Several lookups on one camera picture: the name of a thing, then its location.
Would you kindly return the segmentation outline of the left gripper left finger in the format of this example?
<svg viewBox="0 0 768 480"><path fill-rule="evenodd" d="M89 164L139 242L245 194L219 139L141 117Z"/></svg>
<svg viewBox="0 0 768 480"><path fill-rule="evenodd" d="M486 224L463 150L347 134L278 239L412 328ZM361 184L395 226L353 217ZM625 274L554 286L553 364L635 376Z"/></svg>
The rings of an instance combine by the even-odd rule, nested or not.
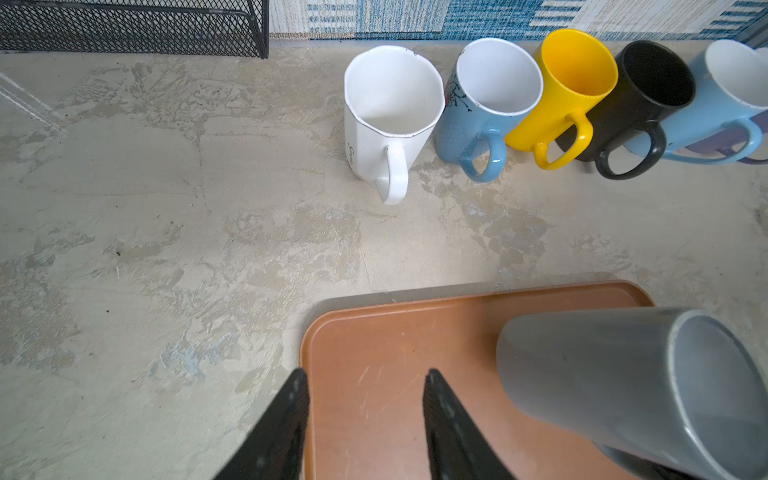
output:
<svg viewBox="0 0 768 480"><path fill-rule="evenodd" d="M298 479L309 411L307 374L296 368L214 479Z"/></svg>

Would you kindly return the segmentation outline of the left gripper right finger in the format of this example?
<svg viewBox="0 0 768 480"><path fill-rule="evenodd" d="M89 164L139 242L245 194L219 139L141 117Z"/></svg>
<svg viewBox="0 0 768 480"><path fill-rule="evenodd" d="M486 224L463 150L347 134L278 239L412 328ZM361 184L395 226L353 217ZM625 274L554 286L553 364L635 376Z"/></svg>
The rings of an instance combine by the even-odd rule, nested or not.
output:
<svg viewBox="0 0 768 480"><path fill-rule="evenodd" d="M515 479L435 368L426 376L422 406L432 479Z"/></svg>

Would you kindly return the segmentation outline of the grey mug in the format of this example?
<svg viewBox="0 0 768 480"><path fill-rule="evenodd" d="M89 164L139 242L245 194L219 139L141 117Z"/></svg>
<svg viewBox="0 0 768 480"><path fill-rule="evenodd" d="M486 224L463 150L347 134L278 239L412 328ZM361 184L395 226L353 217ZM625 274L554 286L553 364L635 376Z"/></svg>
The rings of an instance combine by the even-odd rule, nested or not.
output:
<svg viewBox="0 0 768 480"><path fill-rule="evenodd" d="M503 388L525 414L700 479L767 475L767 379L720 319L645 307L526 314L496 347Z"/></svg>

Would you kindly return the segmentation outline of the white mug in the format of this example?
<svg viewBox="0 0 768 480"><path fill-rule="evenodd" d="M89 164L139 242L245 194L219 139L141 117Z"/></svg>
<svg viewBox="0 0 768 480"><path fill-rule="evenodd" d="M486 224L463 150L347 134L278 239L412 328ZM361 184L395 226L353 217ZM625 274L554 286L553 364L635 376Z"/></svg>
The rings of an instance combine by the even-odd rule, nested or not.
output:
<svg viewBox="0 0 768 480"><path fill-rule="evenodd" d="M347 162L384 204L396 205L445 108L442 78L425 57L384 45L353 58L343 90Z"/></svg>

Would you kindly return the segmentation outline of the teal blue mug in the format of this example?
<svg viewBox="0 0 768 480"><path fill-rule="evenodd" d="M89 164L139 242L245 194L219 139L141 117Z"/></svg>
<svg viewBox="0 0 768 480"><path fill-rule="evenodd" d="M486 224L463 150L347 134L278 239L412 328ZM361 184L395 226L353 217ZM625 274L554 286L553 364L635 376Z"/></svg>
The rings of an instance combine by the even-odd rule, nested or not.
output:
<svg viewBox="0 0 768 480"><path fill-rule="evenodd" d="M522 47L498 38L467 44L445 87L446 107L434 131L437 156L475 182L495 180L506 163L505 137L542 95L541 69Z"/></svg>

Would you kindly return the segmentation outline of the yellow mug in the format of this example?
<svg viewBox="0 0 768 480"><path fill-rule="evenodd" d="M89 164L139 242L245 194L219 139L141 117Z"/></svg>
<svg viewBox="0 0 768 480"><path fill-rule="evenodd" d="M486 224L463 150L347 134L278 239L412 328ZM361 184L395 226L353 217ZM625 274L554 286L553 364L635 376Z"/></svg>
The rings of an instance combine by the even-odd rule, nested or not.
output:
<svg viewBox="0 0 768 480"><path fill-rule="evenodd" d="M551 32L534 54L543 77L538 105L505 137L507 146L534 155L543 170L559 169L584 153L594 136L587 113L615 88L618 67L610 50L580 30ZM548 147L570 127L576 139L551 162Z"/></svg>

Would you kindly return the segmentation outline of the black mug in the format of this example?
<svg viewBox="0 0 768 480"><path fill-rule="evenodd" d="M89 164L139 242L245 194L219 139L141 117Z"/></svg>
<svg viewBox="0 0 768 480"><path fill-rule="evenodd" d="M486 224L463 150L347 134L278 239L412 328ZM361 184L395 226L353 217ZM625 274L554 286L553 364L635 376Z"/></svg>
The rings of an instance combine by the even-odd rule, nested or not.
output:
<svg viewBox="0 0 768 480"><path fill-rule="evenodd" d="M552 34L542 43L542 56L562 81L578 78L583 87L613 90L586 113L593 127L588 147L575 156L594 162L601 176L629 180L655 166L665 153L668 140L661 121L689 105L696 93L693 75L672 50L650 41L634 41L612 56L599 41L585 34ZM642 160L624 173L616 173L609 156L629 140L645 133L650 145L640 152Z"/></svg>

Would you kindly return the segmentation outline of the light blue mug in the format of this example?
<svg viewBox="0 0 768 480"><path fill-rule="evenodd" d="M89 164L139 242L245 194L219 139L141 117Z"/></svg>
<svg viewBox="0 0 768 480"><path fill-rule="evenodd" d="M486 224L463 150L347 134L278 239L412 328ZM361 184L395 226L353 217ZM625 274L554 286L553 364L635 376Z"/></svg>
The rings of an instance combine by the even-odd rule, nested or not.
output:
<svg viewBox="0 0 768 480"><path fill-rule="evenodd" d="M681 62L657 59L658 54L646 53L650 47L663 47L654 42L636 41L619 54L617 64L628 66L630 73L639 72L640 86L652 87L652 93L662 100L677 99L686 93L682 86L662 86L662 80L673 80ZM630 51L640 49L640 60ZM686 107L660 122L667 146L663 159L696 165L725 165L735 163L753 153L762 142L762 133L752 117L767 110L767 59L757 50L734 40L716 40L695 56L687 65L695 81L696 93ZM711 159L675 154L718 133L735 128L747 136L745 145L724 158Z"/></svg>

